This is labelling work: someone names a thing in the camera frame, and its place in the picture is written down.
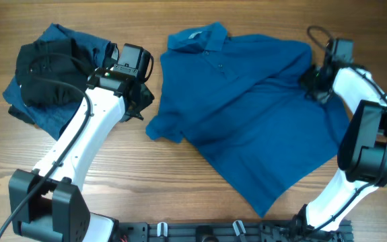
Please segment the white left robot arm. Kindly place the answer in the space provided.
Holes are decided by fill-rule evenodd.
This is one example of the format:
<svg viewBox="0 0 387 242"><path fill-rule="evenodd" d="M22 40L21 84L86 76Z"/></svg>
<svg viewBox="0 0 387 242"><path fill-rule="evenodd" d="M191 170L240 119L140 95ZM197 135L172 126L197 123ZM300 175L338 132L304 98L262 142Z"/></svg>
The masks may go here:
<svg viewBox="0 0 387 242"><path fill-rule="evenodd" d="M9 181L15 234L37 241L118 241L118 220L89 210L81 193L88 169L118 122L141 118L154 96L147 78L123 67L97 68L85 91L32 73L41 82L67 87L83 100L64 133L31 171L18 169Z"/></svg>

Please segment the blue polo shirt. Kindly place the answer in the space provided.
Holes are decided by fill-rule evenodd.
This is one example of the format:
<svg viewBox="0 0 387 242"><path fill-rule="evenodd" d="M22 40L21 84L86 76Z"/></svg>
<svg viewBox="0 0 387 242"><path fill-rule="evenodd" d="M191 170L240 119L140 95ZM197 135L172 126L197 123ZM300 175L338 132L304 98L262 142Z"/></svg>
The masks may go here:
<svg viewBox="0 0 387 242"><path fill-rule="evenodd" d="M170 35L160 62L147 136L190 142L257 215L337 154L349 119L339 98L320 104L299 85L308 44L214 23Z"/></svg>

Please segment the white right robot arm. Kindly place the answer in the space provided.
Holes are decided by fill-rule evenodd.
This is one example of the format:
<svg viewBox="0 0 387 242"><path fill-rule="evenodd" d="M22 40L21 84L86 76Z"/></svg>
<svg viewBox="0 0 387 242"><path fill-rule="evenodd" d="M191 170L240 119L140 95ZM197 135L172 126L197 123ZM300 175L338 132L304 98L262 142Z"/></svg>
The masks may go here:
<svg viewBox="0 0 387 242"><path fill-rule="evenodd" d="M351 67L337 72L332 91L353 116L339 147L337 172L303 208L308 237L337 230L363 198L387 185L387 95L369 72Z"/></svg>

